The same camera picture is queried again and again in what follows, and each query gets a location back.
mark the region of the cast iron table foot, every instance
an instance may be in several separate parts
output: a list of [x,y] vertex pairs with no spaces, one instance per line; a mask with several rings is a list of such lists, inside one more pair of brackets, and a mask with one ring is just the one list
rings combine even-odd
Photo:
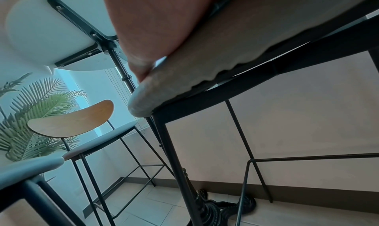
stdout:
[[[234,204],[208,200],[208,193],[201,189],[197,192],[196,204],[199,207],[204,226],[228,226],[229,218],[238,212],[239,202]],[[250,213],[256,206],[257,203],[253,197],[245,196],[242,213]],[[190,221],[187,226],[193,226],[192,222]]]

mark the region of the skin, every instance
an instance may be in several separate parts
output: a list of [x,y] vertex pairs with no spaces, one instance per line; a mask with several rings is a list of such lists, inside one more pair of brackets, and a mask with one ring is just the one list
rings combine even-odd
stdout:
[[188,37],[214,0],[105,0],[130,70],[141,82]]

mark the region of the white tabletop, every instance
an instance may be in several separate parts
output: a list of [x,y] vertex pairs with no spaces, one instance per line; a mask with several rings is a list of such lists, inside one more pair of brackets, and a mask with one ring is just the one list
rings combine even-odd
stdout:
[[[104,0],[61,0],[103,34],[116,35]],[[20,0],[9,11],[6,31],[12,46],[31,61],[51,67],[95,42],[55,11],[47,0]],[[99,70],[114,67],[111,58],[97,54],[67,70]]]

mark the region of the chair backrest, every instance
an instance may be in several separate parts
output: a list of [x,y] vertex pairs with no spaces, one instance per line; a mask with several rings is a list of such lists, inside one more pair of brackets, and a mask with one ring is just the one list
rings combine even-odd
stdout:
[[86,133],[107,122],[113,113],[110,100],[61,116],[51,116],[28,121],[28,127],[36,134],[67,138]]

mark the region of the chair seat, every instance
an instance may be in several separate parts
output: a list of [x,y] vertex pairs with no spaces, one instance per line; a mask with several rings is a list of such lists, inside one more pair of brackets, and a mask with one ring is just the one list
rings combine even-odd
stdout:
[[137,124],[136,121],[129,122],[117,129],[114,129],[100,137],[97,137],[81,146],[76,147],[73,150],[68,151],[63,155],[65,160],[69,160],[79,154],[85,153],[90,154],[97,150],[104,148],[105,146],[115,142],[121,137],[125,136],[127,133],[134,129],[134,126]]
[[193,86],[250,62],[271,46],[363,1],[232,0],[140,83],[130,98],[129,111],[136,117],[148,117],[156,107]]
[[62,157],[50,155],[0,167],[0,190],[30,177],[56,169],[63,163],[64,159]]

